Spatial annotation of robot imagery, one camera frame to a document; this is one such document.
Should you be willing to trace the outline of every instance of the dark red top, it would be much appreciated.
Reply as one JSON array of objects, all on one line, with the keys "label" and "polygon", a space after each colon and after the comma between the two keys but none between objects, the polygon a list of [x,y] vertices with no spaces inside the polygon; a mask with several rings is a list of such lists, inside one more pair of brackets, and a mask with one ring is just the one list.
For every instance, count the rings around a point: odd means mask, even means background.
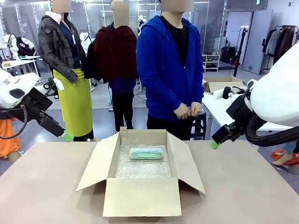
[{"label": "dark red top", "polygon": [[116,76],[138,78],[137,38],[128,26],[117,29],[102,27],[96,35],[94,54],[104,83]]}]

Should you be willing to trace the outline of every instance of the cardboard box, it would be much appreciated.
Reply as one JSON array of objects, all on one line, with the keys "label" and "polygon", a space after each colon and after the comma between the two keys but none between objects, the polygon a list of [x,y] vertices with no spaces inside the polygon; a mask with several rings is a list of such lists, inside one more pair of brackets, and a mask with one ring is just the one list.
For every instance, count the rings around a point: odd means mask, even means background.
[{"label": "cardboard box", "polygon": [[[172,178],[114,178],[122,139],[139,141],[145,145],[166,145]],[[181,216],[179,180],[205,193],[186,143],[166,130],[121,129],[97,144],[77,191],[106,181],[104,217]]]},{"label": "cardboard box", "polygon": [[242,88],[243,81],[236,77],[204,77],[202,82],[206,92],[214,93],[216,90],[224,89],[227,86]]}]

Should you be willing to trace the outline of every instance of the clasped hands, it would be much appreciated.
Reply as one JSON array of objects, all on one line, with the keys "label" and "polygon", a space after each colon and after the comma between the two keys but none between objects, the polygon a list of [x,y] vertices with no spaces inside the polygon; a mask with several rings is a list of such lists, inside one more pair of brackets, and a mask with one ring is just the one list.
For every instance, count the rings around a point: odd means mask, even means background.
[{"label": "clasped hands", "polygon": [[181,105],[174,111],[178,119],[186,119],[190,116],[197,117],[201,112],[201,104],[198,102],[193,102],[191,104],[191,110],[186,104],[181,103]]}]

